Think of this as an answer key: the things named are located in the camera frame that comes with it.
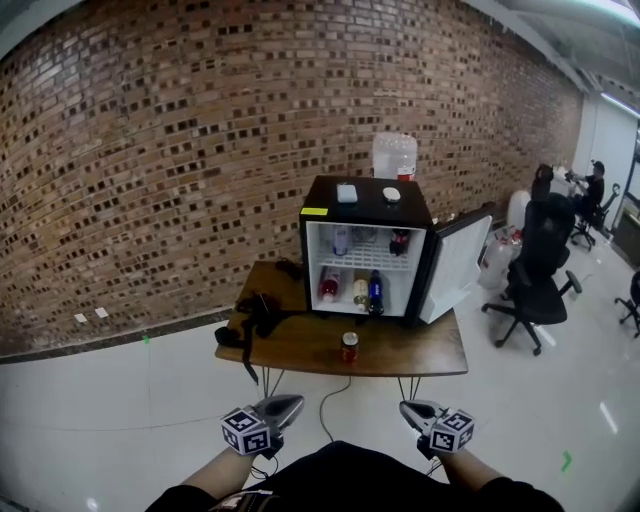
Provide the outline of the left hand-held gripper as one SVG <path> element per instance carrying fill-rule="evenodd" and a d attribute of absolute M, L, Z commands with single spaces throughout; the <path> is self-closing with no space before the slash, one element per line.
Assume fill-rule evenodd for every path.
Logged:
<path fill-rule="evenodd" d="M 283 431 L 304 409 L 301 395 L 274 395 L 257 404 L 235 408 L 222 417 L 224 441 L 241 456 L 273 458 L 284 446 Z"/>

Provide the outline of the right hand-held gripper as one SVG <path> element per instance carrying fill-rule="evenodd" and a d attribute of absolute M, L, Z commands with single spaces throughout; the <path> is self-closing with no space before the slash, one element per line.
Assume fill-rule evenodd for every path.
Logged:
<path fill-rule="evenodd" d="M 426 458 L 455 454 L 474 434 L 475 419 L 460 409 L 442 410 L 433 401 L 404 400 L 399 410 L 409 426 L 421 434 L 417 448 Z"/>

